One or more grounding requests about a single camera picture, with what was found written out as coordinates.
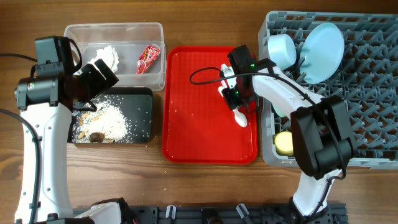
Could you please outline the green bowl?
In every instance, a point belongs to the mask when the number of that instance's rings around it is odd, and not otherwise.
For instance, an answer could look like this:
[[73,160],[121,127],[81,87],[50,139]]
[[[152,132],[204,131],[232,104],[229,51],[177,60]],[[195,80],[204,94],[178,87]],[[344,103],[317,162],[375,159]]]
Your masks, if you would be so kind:
[[287,115],[286,115],[282,110],[280,110],[278,107],[276,107],[275,104],[273,104],[272,107],[273,107],[275,113],[276,113],[279,117],[281,117],[281,118],[286,118],[286,117],[287,117]]

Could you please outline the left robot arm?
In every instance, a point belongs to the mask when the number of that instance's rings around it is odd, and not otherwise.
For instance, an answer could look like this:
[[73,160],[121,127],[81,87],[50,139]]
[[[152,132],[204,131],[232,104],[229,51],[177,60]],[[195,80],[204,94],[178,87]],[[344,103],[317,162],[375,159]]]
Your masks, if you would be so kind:
[[74,40],[62,36],[35,40],[37,64],[15,89],[24,130],[22,190],[15,223],[46,222],[73,213],[67,185],[67,142],[73,112],[118,82],[98,59],[75,63]]

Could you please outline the red snack wrapper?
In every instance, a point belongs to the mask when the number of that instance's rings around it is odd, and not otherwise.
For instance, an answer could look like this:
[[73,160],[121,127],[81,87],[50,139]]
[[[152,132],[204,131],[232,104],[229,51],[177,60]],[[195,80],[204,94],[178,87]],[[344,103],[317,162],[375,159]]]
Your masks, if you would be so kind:
[[153,45],[148,45],[137,61],[136,74],[145,73],[160,55],[161,50]]

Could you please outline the light blue plate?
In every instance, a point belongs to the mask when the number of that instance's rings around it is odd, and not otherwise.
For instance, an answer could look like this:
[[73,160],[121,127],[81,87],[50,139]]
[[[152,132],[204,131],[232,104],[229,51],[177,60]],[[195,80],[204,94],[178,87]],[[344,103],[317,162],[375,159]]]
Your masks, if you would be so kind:
[[343,34],[332,23],[322,23],[305,39],[301,49],[300,73],[304,73],[305,82],[309,84],[321,83],[329,79],[339,67],[345,43]]

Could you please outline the yellow plastic cup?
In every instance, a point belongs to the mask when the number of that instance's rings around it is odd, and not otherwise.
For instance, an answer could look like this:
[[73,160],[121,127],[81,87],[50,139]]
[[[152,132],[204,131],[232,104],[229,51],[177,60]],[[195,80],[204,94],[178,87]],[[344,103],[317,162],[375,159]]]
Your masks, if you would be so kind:
[[274,136],[274,145],[278,155],[291,156],[294,153],[292,140],[292,133],[288,131],[282,131]]

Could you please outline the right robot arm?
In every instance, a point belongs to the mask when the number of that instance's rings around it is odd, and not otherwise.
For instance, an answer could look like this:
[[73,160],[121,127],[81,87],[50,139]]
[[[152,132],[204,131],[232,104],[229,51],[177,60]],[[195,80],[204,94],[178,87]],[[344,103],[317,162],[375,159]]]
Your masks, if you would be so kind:
[[294,157],[302,170],[290,204],[296,222],[313,221],[326,212],[332,184],[345,179],[348,163],[358,153],[344,101],[307,90],[270,59],[257,61],[246,45],[227,58],[229,65],[220,71],[227,86],[221,92],[231,110],[261,97],[290,120]]

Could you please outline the blue bowl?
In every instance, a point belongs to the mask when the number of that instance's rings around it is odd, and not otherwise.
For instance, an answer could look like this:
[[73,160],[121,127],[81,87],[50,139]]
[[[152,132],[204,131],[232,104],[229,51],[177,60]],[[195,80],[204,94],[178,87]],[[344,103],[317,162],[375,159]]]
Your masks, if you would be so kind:
[[291,67],[297,59],[292,38],[287,34],[272,35],[268,39],[269,58],[281,69]]

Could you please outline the white plastic spoon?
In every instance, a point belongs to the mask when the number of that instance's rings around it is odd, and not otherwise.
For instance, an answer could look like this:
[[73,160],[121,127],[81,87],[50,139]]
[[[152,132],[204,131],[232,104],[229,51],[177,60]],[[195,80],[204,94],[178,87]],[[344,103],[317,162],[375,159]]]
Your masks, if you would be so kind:
[[242,128],[245,128],[248,125],[248,120],[246,118],[246,116],[240,112],[237,108],[231,108],[231,106],[229,105],[229,101],[227,99],[227,95],[225,93],[226,88],[224,88],[223,86],[219,86],[218,87],[218,92],[220,93],[220,95],[223,97],[225,103],[227,104],[228,108],[233,112],[234,114],[234,120],[235,122]]

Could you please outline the white napkin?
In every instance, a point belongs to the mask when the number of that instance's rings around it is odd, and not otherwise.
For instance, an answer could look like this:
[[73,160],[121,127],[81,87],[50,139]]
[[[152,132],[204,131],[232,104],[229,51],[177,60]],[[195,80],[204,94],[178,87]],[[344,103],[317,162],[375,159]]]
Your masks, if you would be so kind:
[[117,72],[119,55],[114,47],[109,45],[103,49],[98,49],[96,51],[96,57],[91,59],[89,63],[94,65],[99,59],[101,59],[112,70],[113,73]]

